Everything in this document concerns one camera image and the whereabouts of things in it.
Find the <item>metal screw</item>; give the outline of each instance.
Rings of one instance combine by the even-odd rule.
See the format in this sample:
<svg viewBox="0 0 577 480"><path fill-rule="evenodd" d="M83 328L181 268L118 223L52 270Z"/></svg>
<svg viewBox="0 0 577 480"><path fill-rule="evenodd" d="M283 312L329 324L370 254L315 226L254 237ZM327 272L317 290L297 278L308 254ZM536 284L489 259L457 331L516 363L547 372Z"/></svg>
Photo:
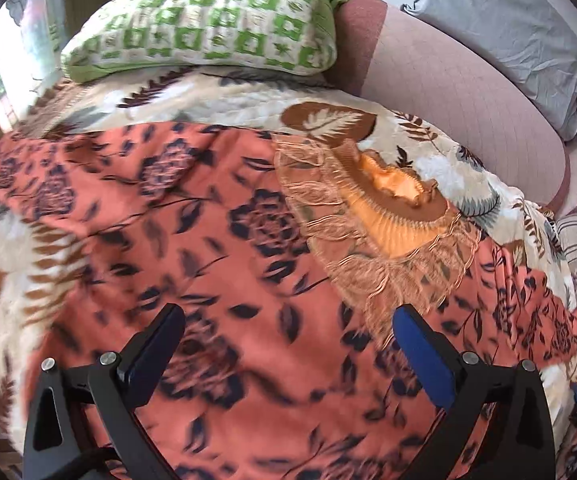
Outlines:
<svg viewBox="0 0 577 480"><path fill-rule="evenodd" d="M115 352L106 352L105 354L102 354L102 357L100 357L100 362L104 366L112 365L117 360L118 355Z"/></svg>
<svg viewBox="0 0 577 480"><path fill-rule="evenodd" d="M42 361L42 370L47 372L55 366L55 360L52 357Z"/></svg>
<svg viewBox="0 0 577 480"><path fill-rule="evenodd" d="M480 362L480 358L475 352L464 352L462 354L462 361L464 361L467 365L476 365L478 362Z"/></svg>
<svg viewBox="0 0 577 480"><path fill-rule="evenodd" d="M530 359L524 359L524 361L522 361L522 368L524 368L528 372L534 372L535 363Z"/></svg>

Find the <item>pink quilted cushion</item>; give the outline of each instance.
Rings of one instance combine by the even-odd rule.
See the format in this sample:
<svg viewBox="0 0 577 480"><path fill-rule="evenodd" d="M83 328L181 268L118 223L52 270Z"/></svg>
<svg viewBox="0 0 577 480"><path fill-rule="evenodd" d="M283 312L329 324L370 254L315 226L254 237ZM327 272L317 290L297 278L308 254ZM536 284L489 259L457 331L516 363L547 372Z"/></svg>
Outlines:
<svg viewBox="0 0 577 480"><path fill-rule="evenodd" d="M375 18L352 34L347 23L357 21L358 12ZM569 185L563 144L507 78L453 38L382 0L350 0L336 25L344 29L344 41L357 48L341 50L329 80L386 108L424 118L527 199L559 209ZM368 30L380 31L377 41ZM367 51L372 53L368 70L345 70L358 62L363 68Z"/></svg>

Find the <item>floral blanket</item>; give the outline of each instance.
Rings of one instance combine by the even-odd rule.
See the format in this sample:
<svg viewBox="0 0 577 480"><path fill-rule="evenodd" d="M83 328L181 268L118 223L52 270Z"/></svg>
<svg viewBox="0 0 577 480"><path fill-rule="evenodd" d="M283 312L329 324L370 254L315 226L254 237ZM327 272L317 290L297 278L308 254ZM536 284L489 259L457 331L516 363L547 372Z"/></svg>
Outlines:
<svg viewBox="0 0 577 480"><path fill-rule="evenodd" d="M387 162L411 167L425 180L434 178L447 199L513 255L515 265L544 272L554 297L569 311L575 308L571 275L557 237L538 206L524 200L520 190L505 186L482 167L476 154L432 125L329 89L321 80L307 83L286 75L232 68L156 68L118 73L83 89L83 95L69 110L51 121L51 126L57 123L55 126L34 136L58 139L171 120L301 135L349 134L356 140L364 139L361 148L373 148ZM135 141L125 140L128 142L118 153L128 154L134 149ZM78 245L73 245L75 237L66 235L63 228L50 230L40 223L26 223L12 212L0 211L0 251L1 240L6 242L6 251L19 245L18 240L30 247L28 262L20 259L14 269L12 258L6 264L0 260L0 270L5 273L0 292L0 422L18 449L24 441L22 390L30 356L63 307L65 294L73 286L73 272L82 269L86 261ZM576 370L574 358L541 371L556 440L567 426L572 398L568 382Z"/></svg>
<svg viewBox="0 0 577 480"><path fill-rule="evenodd" d="M87 364L176 303L186 332L138 416L181 478L396 478L441 413L397 342L383 344L368 325L377 304L343 301L335 274L321 265L321 245L301 233L331 215L351 220L344 206L349 201L353 210L350 199L334 199L324 181L298 182L309 168L324 171L328 157L343 160L343 148L185 122L61 140L3 138L0 201L28 221L75 235L88 256L27 363L26 401L46 357L63 367ZM291 210L308 221L289 210L289 195ZM421 218L444 203L440 214L455 218L429 242L431 253L440 237L453 236L456 222L464 247L473 248L457 265L459 283L425 311L429 325L490 364L530 358L542 368L576 355L577 309L568 311L546 274L516 266L511 252L461 219L435 184L421 186L422 196L424 204L408 213L394 199L397 215ZM328 216L315 211L331 206ZM424 223L410 226L421 235ZM433 258L429 253L420 264ZM422 282L433 280L427 273ZM483 410L455 476L474 460L491 410ZM103 426L91 423L105 444Z"/></svg>

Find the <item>sheer curtain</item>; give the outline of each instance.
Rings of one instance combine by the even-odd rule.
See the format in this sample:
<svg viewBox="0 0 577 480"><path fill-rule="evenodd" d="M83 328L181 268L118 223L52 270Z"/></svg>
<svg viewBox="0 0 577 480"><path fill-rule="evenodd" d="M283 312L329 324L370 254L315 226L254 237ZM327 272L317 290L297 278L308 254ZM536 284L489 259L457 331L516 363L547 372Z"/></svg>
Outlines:
<svg viewBox="0 0 577 480"><path fill-rule="evenodd" d="M8 0L0 9L0 126L9 131L62 77L64 0Z"/></svg>

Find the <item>white and green pillowcase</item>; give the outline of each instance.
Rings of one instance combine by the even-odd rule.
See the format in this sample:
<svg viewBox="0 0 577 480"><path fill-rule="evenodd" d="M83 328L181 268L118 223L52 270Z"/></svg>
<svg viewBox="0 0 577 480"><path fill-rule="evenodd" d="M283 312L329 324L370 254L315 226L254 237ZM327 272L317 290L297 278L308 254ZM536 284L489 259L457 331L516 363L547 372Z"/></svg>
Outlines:
<svg viewBox="0 0 577 480"><path fill-rule="evenodd" d="M69 42L62 67L75 82L171 64L312 75L336 57L331 0L113 0Z"/></svg>

